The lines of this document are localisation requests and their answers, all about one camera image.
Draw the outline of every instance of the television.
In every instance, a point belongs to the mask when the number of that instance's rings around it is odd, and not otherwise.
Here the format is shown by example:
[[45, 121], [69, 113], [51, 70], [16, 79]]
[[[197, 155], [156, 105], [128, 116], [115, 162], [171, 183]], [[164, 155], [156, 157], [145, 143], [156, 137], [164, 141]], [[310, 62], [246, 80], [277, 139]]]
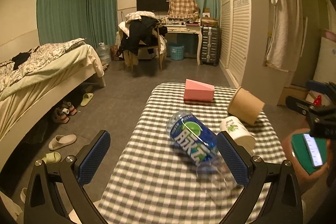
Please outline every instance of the television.
[[137, 11], [167, 12], [169, 0], [136, 0]]

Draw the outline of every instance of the bottle label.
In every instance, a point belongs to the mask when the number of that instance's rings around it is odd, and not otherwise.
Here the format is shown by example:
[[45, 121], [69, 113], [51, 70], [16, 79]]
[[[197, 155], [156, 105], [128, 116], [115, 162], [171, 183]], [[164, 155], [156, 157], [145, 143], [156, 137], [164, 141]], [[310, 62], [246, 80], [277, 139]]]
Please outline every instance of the bottle label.
[[170, 131], [170, 137], [197, 166], [217, 155], [216, 135], [194, 115], [178, 120]]

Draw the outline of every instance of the gingham tablecloth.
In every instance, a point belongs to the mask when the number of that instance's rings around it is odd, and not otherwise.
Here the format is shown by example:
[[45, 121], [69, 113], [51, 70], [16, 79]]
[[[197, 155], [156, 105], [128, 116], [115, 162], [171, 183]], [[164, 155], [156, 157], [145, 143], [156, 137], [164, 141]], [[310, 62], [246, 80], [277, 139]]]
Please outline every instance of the gingham tablecloth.
[[[179, 110], [191, 111], [214, 133], [227, 117], [227, 106], [236, 89], [215, 87], [211, 103], [183, 101], [184, 84], [158, 85], [115, 167], [102, 195], [99, 211], [109, 223], [219, 223], [236, 201], [236, 188], [216, 205], [196, 178], [196, 166], [174, 146], [165, 127]], [[256, 138], [255, 155], [264, 161], [285, 159], [278, 136], [263, 112], [255, 126], [244, 124]], [[253, 221], [265, 200], [265, 184], [248, 222]]]

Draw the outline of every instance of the silver suitcase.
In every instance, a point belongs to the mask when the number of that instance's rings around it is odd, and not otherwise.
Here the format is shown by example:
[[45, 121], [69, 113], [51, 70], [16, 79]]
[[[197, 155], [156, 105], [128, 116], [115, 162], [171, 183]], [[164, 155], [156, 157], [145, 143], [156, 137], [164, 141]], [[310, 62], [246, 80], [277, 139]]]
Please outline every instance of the silver suitcase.
[[219, 28], [203, 26], [202, 35], [201, 62], [217, 66], [220, 54]]

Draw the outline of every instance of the large water bottle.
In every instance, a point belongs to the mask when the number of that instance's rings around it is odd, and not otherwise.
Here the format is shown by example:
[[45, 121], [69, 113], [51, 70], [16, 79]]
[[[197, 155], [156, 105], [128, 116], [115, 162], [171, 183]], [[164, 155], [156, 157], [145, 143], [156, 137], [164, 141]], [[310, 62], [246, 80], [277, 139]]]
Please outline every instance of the large water bottle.
[[99, 43], [99, 47], [97, 48], [97, 54], [100, 58], [102, 65], [112, 62], [110, 47], [105, 45], [104, 42]]
[[166, 133], [196, 164], [201, 188], [220, 204], [237, 184], [218, 152], [216, 135], [187, 111], [179, 111], [169, 119]]

